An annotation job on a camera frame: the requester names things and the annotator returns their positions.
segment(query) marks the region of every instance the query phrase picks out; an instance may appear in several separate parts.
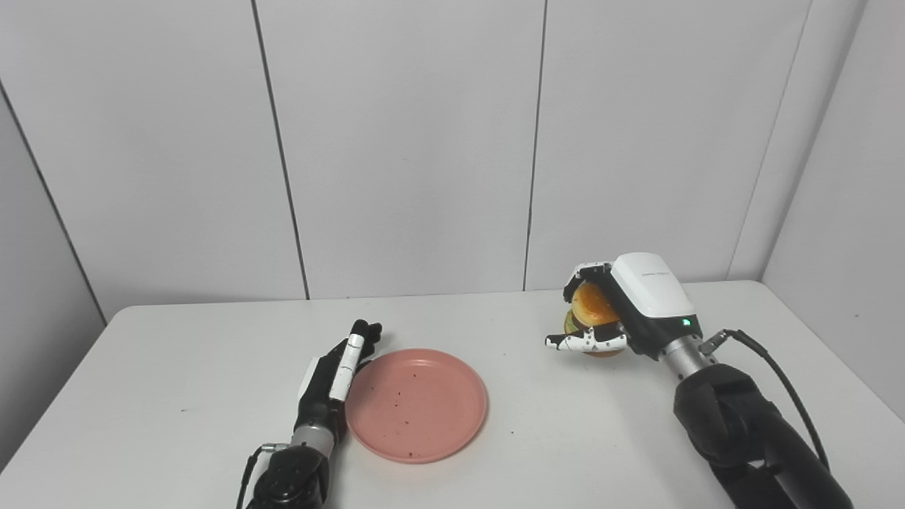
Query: burger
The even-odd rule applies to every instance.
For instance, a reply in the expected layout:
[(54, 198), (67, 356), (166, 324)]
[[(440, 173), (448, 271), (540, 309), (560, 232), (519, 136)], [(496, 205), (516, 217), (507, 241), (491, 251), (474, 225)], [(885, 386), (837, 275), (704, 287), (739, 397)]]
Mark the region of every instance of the burger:
[[(600, 288), (592, 283), (581, 283), (572, 295), (572, 307), (566, 313), (563, 329), (566, 334), (571, 334), (613, 322), (619, 322), (619, 316), (613, 311)], [(594, 357), (612, 357), (620, 351), (622, 350), (586, 353)]]

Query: robotic hand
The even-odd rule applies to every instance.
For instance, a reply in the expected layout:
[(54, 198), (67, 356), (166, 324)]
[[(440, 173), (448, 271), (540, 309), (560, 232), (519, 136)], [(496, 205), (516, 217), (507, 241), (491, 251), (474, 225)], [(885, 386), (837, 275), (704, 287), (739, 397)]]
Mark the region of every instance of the robotic hand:
[[(673, 413), (738, 509), (850, 509), (804, 406), (767, 351), (742, 331), (704, 341), (694, 305), (656, 254), (623, 254), (612, 264), (581, 264), (563, 291), (596, 285), (619, 317), (616, 324), (547, 336), (557, 350), (610, 351), (625, 344), (666, 364), (679, 382)], [(764, 357), (789, 389), (820, 458), (789, 426), (747, 374), (713, 357), (734, 337)]]
[(289, 444), (265, 444), (243, 476), (237, 506), (262, 450), (275, 451), (267, 470), (254, 486), (249, 509), (320, 509), (327, 500), (329, 459), (333, 447), (346, 435), (345, 401), (352, 378), (374, 353), (380, 341), (380, 323), (358, 320), (352, 332), (327, 355), (311, 361), (302, 382), (299, 416)]

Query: table surface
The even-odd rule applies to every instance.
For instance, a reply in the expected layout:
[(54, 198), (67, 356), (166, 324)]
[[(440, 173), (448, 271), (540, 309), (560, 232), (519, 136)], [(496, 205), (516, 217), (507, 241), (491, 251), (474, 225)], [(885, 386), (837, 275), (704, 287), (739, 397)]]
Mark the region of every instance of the table surface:
[[(744, 329), (784, 367), (855, 505), (901, 507), (905, 424), (765, 286), (686, 289), (706, 334)], [(428, 465), (387, 461), (348, 438), (329, 507), (731, 507), (672, 415), (663, 365), (542, 346), (566, 310), (560, 292), (128, 308), (0, 475), (0, 500), (233, 507), (245, 458), (289, 438), (310, 358), (361, 317), (385, 326), (378, 353), (434, 348), (468, 362), (490, 410), (468, 447)], [(735, 342), (717, 357), (749, 373), (805, 436), (764, 361)]]

